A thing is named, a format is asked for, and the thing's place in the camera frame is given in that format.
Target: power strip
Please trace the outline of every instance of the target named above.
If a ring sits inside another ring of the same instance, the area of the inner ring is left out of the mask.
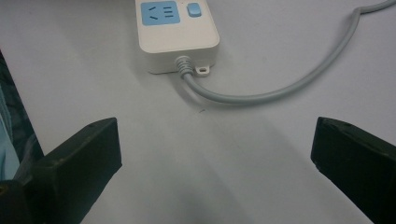
[[[197,76],[209,74],[219,51],[219,34],[206,0],[136,0],[139,45],[152,74],[177,72],[180,56]]]

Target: power strip casing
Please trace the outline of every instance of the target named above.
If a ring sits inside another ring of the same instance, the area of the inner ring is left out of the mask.
[[[198,76],[209,74],[219,51],[219,34],[206,0],[135,3],[139,46],[150,73],[176,72],[176,58],[188,56]]]

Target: gray cable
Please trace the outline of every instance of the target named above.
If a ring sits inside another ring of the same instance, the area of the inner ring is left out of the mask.
[[[341,53],[341,51],[344,49],[344,47],[347,45],[347,43],[355,33],[356,28],[359,24],[359,19],[361,18],[361,14],[382,10],[394,4],[396,4],[396,0],[388,0],[386,2],[373,6],[355,8],[353,10],[351,23],[346,31],[344,38],[340,41],[340,43],[332,51],[332,53],[330,53],[328,57],[324,59],[320,65],[318,65],[317,68],[308,73],[305,77],[277,91],[270,91],[264,94],[246,96],[224,95],[209,91],[198,85],[194,81],[192,77],[193,68],[191,64],[191,59],[185,56],[179,57],[177,59],[178,71],[181,74],[181,77],[193,91],[211,101],[232,105],[253,105],[273,101],[301,89],[302,87],[313,81],[316,77],[318,77],[326,68],[328,68],[332,64],[332,62],[334,62],[334,60],[338,57],[338,55]]]

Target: white table surface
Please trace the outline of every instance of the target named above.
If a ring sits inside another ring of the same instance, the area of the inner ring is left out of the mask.
[[[208,0],[221,38],[210,90],[275,90],[376,0]],[[371,223],[309,155],[319,116],[396,144],[396,7],[365,15],[323,76],[258,106],[210,103],[138,63],[134,1],[2,0],[0,49],[48,153],[116,117],[122,168],[83,223]]]

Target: black object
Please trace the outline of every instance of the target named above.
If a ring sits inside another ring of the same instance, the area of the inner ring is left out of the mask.
[[[396,147],[336,119],[319,118],[311,160],[374,223],[396,223]]]
[[[34,164],[27,184],[0,182],[0,223],[79,223],[120,168],[117,120],[92,123]]]

